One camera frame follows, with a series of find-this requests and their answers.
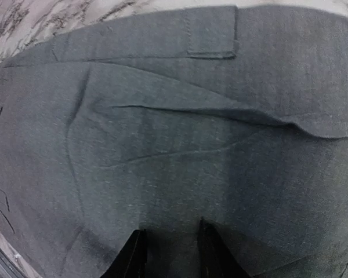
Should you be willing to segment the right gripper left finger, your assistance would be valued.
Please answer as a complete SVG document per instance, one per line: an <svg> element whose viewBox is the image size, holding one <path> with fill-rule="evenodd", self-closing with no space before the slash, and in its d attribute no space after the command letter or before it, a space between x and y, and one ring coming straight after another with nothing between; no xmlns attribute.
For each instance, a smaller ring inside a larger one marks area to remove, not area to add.
<svg viewBox="0 0 348 278"><path fill-rule="evenodd" d="M101 278L145 278L147 232L136 229Z"/></svg>

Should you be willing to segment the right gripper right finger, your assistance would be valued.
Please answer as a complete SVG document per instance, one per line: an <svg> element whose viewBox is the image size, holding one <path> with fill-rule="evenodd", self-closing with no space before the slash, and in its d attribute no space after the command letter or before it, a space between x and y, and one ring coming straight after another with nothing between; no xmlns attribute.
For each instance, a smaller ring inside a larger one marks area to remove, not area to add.
<svg viewBox="0 0 348 278"><path fill-rule="evenodd" d="M203 218L199 224L197 243L200 255L200 277L251 277L235 260L215 226Z"/></svg>

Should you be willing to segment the grey long sleeve shirt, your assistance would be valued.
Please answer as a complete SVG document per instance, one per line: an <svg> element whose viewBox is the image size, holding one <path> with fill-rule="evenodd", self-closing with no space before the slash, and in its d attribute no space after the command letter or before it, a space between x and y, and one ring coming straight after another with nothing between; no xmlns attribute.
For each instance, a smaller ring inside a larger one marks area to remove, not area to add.
<svg viewBox="0 0 348 278"><path fill-rule="evenodd" d="M348 17L123 17L0 63L0 231L42 277L198 277L205 219L253 277L348 277Z"/></svg>

